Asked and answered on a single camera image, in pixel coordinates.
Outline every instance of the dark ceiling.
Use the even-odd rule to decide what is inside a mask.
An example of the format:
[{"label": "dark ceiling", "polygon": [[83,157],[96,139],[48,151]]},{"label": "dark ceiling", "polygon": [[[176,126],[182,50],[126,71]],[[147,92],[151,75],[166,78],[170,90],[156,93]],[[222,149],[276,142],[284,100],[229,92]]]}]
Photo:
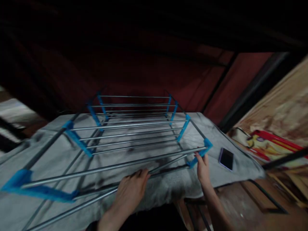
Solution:
[{"label": "dark ceiling", "polygon": [[295,1],[227,3],[215,1],[116,1],[79,4],[70,1],[1,3],[5,32],[77,39],[91,25],[121,21],[147,30],[238,52],[306,51],[305,7]]}]

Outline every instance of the human hand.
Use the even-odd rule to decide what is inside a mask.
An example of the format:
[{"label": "human hand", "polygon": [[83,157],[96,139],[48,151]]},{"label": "human hand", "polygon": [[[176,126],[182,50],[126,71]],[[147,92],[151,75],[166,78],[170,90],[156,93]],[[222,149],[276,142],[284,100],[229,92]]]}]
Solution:
[{"label": "human hand", "polygon": [[127,216],[131,215],[144,196],[146,184],[150,177],[148,172],[148,169],[143,169],[124,177],[120,182],[112,206],[117,210],[124,210]]},{"label": "human hand", "polygon": [[204,189],[212,188],[210,181],[209,157],[207,154],[201,157],[198,152],[195,152],[195,157],[198,159],[197,175]]},{"label": "human hand", "polygon": [[144,196],[145,187],[150,177],[148,172],[148,169],[139,170],[121,180],[115,201],[98,222],[99,231],[120,229]]}]

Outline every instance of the clothes drying rack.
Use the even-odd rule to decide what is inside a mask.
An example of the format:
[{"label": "clothes drying rack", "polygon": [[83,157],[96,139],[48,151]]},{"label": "clothes drying rack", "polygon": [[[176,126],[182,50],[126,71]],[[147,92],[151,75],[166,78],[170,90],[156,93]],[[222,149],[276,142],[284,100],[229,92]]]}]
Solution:
[{"label": "clothes drying rack", "polygon": [[[9,193],[17,193],[21,195],[27,195],[32,197],[39,197],[43,198],[44,201],[40,204],[40,206],[37,208],[35,213],[32,215],[30,220],[27,222],[23,230],[28,231],[34,231],[34,230],[40,230],[60,219],[63,219],[83,208],[86,206],[89,206],[117,191],[118,185],[120,182],[116,182],[107,186],[103,186],[96,190],[81,192],[78,190],[74,190],[72,193],[67,193],[61,190],[56,189],[59,182],[62,180],[68,180],[76,177],[83,177],[88,174],[95,174],[103,171],[109,171],[112,169],[127,167],[135,164],[155,161],[163,158],[169,158],[173,156],[179,156],[172,161],[169,161],[155,169],[152,169],[149,171],[149,174],[151,174],[151,178],[155,178],[158,176],[162,176],[165,174],[169,174],[172,172],[180,171],[183,169],[190,169],[193,168],[193,166],[197,163],[197,159],[194,158],[192,161],[187,162],[185,165],[178,166],[176,168],[169,168],[166,169],[169,165],[176,163],[177,161],[184,159],[188,155],[193,154],[194,152],[198,151],[201,156],[204,156],[205,153],[212,147],[212,144],[210,141],[205,137],[205,135],[200,131],[200,129],[196,126],[196,124],[193,122],[193,120],[190,118],[190,116],[183,110],[183,108],[179,105],[179,103],[173,98],[173,96],[166,91],[168,96],[110,96],[110,95],[102,95],[100,91],[98,91],[89,101],[86,103],[86,105],[77,113],[75,114],[66,124],[63,125],[63,127],[60,129],[60,131],[57,132],[50,140],[49,142],[24,166],[23,169],[16,172],[16,174],[3,186],[2,191],[6,191]],[[93,105],[94,99],[97,98],[99,105]],[[126,104],[126,103],[120,103],[120,104],[104,104],[103,99],[104,98],[143,98],[143,99],[162,99],[168,101],[167,103],[159,103],[159,104]],[[122,108],[126,109],[128,107],[146,107],[146,108],[154,108],[154,109],[147,109],[147,110],[122,110]],[[76,118],[83,112],[86,108],[88,108],[90,114],[92,115],[96,126],[94,127],[78,127],[74,128],[74,121]],[[100,108],[102,110],[102,114],[98,114],[96,112],[96,108]],[[118,108],[117,110],[106,110],[107,108]],[[181,110],[185,114],[185,119],[183,120],[174,120],[175,113],[177,110]],[[102,121],[99,120],[99,116],[103,116],[104,119]],[[132,117],[156,117],[156,116],[163,116],[164,118],[161,119],[137,119],[132,120],[128,119],[127,121],[112,121],[113,119],[118,118],[132,118]],[[181,128],[173,128],[173,123],[184,123],[183,127]],[[195,129],[199,132],[201,137],[204,139],[204,146],[203,147],[196,147],[193,149],[183,150],[181,145],[179,144],[188,124],[191,123]],[[166,126],[167,129],[163,130],[152,130],[152,131],[146,131],[146,132],[134,132],[134,133],[128,133],[128,134],[117,134],[117,135],[105,135],[103,136],[104,131],[108,130],[115,130],[115,129],[123,129],[123,128],[141,128],[141,127],[155,127],[155,126]],[[92,135],[90,137],[80,137],[78,134],[78,131],[82,130],[94,130]],[[164,132],[173,132],[172,135],[161,135],[161,136],[155,136],[151,138],[145,138],[145,139],[135,139],[135,140],[129,140],[129,141],[119,141],[119,142],[113,142],[113,143],[103,143],[99,144],[98,142],[100,140],[104,140],[105,138],[111,138],[111,137],[128,137],[128,136],[138,136],[138,135],[145,135],[145,134],[155,134],[155,133],[164,133]],[[33,165],[39,161],[39,159],[43,156],[43,154],[48,150],[48,148],[63,134],[66,133],[80,148],[81,150],[79,153],[75,156],[73,161],[69,164],[69,166],[66,168],[66,170],[63,172],[62,175],[51,177],[47,179],[41,179],[32,181],[31,175],[32,171],[31,168]],[[103,146],[112,146],[117,144],[124,144],[124,143],[132,143],[132,142],[138,142],[138,141],[149,141],[159,138],[168,138],[168,137],[174,137],[175,139],[172,140],[164,140],[160,142],[151,142],[146,144],[140,144],[140,145],[132,145],[129,147],[122,147],[122,148],[115,148],[115,149],[108,149],[104,151],[98,151],[96,152],[96,148],[103,147]],[[94,155],[103,154],[103,153],[109,153],[109,152],[116,152],[120,150],[128,150],[128,149],[134,149],[139,147],[145,147],[145,146],[153,146],[155,148],[155,145],[168,143],[168,142],[177,142],[177,144],[180,147],[181,151],[173,152],[173,153],[167,153],[163,155],[133,160],[129,162],[124,163],[116,163],[114,165],[106,166],[106,167],[100,167],[90,170],[84,170],[80,172],[70,173],[67,174],[69,169],[73,166],[75,161],[78,159],[78,157],[85,153],[89,158],[93,158]],[[54,187],[48,187],[45,186],[45,184],[56,182]],[[38,224],[36,226],[33,226],[30,229],[27,229],[36,215],[39,213],[40,209],[43,207],[43,205],[48,200],[52,201],[58,201],[58,202],[66,202],[66,203],[74,203],[76,200],[80,198],[84,198],[87,196],[92,196],[98,194],[98,196],[94,197],[93,199],[88,200],[87,202],[84,202],[72,209],[67,210],[66,212],[63,212],[47,221],[42,222],[41,224]]]}]

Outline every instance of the phone screen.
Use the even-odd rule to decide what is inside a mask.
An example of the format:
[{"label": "phone screen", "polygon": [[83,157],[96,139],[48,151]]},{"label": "phone screen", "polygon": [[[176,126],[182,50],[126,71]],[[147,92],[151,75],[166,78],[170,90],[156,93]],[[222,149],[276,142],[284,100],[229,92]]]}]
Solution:
[{"label": "phone screen", "polygon": [[233,169],[233,153],[222,148],[219,158],[219,163],[228,168],[229,170]]}]

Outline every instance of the blue plastic connector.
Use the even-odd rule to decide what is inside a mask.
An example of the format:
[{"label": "blue plastic connector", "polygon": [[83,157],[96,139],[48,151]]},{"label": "blue plastic connector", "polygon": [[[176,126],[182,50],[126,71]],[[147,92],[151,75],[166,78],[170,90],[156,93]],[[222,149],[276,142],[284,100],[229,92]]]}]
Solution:
[{"label": "blue plastic connector", "polygon": [[184,134],[184,132],[185,132],[187,126],[188,126],[188,123],[189,123],[189,121],[190,121],[190,116],[187,115],[187,114],[186,114],[186,120],[187,120],[187,121],[185,122],[185,124],[184,124],[184,126],[183,126],[183,128],[182,128],[182,130],[181,130],[181,132],[180,132],[180,134],[179,134],[179,136],[177,137],[177,142],[180,142],[180,140],[181,140],[181,138],[182,138],[182,136],[183,136],[183,134]]},{"label": "blue plastic connector", "polygon": [[99,104],[102,106],[102,111],[103,111],[103,113],[104,113],[105,116],[106,116],[106,121],[108,121],[108,120],[109,120],[109,117],[107,116],[106,109],[105,109],[105,107],[104,107],[104,103],[103,103],[103,100],[102,100],[102,98],[101,98],[100,95],[101,95],[101,94],[100,94],[100,91],[98,91],[98,92],[97,92],[97,98],[98,98]]},{"label": "blue plastic connector", "polygon": [[[213,147],[212,143],[209,141],[208,138],[204,139],[204,146],[207,147],[207,149],[199,152],[199,155],[201,157],[204,157],[204,155],[211,149],[211,147]],[[198,159],[195,157],[192,161],[187,162],[187,165],[189,166],[189,168],[193,168],[196,163],[198,163]]]},{"label": "blue plastic connector", "polygon": [[63,125],[63,128],[66,128],[66,134],[78,144],[78,146],[84,151],[85,154],[87,154],[89,157],[93,157],[92,151],[90,149],[87,149],[86,143],[80,140],[80,136],[75,131],[71,131],[73,127],[74,122],[71,120],[67,121]]},{"label": "blue plastic connector", "polygon": [[168,112],[169,112],[169,105],[171,104],[171,94],[169,94],[169,101],[168,101],[168,106],[167,106],[167,113],[166,113],[166,117],[168,116]]},{"label": "blue plastic connector", "polygon": [[98,119],[98,117],[97,117],[97,115],[96,115],[94,109],[92,108],[92,104],[91,104],[90,101],[88,102],[88,109],[89,109],[89,112],[91,113],[91,115],[92,115],[92,117],[93,117],[93,119],[94,119],[96,125],[97,125],[97,126],[101,126],[101,124],[100,124],[100,122],[99,122],[99,119]]},{"label": "blue plastic connector", "polygon": [[173,113],[172,113],[172,116],[171,116],[170,121],[173,121],[174,116],[175,116],[175,113],[176,113],[176,110],[177,110],[177,101],[175,102],[175,107],[174,107],[174,110],[173,110]]},{"label": "blue plastic connector", "polygon": [[47,200],[59,201],[65,203],[74,203],[73,198],[79,191],[75,190],[72,193],[66,193],[47,186],[35,186],[32,188],[21,188],[23,184],[31,182],[32,171],[27,169],[18,170],[15,175],[2,187],[1,191],[9,193],[17,193],[21,195],[40,197]]}]

